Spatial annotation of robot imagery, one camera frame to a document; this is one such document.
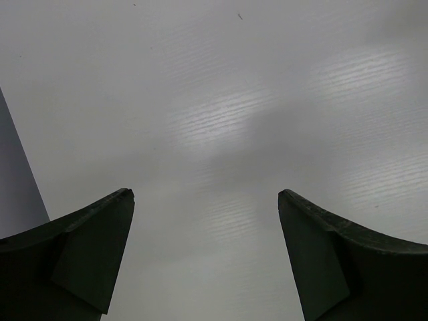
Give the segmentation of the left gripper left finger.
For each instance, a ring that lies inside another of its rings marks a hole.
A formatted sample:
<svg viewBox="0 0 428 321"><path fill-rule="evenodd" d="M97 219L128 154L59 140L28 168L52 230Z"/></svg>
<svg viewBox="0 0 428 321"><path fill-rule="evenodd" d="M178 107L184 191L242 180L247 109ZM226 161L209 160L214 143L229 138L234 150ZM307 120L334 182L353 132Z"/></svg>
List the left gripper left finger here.
<svg viewBox="0 0 428 321"><path fill-rule="evenodd" d="M128 239L134 193L100 200L1 240L2 320L100 320Z"/></svg>

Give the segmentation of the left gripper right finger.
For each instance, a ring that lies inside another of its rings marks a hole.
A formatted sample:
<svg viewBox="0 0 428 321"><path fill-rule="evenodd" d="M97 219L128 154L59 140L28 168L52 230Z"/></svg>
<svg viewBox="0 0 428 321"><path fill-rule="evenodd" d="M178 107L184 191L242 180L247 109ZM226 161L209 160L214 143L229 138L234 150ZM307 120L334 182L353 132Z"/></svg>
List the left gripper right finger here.
<svg viewBox="0 0 428 321"><path fill-rule="evenodd" d="M335 215L286 189L280 223L305 320L426 320L427 246Z"/></svg>

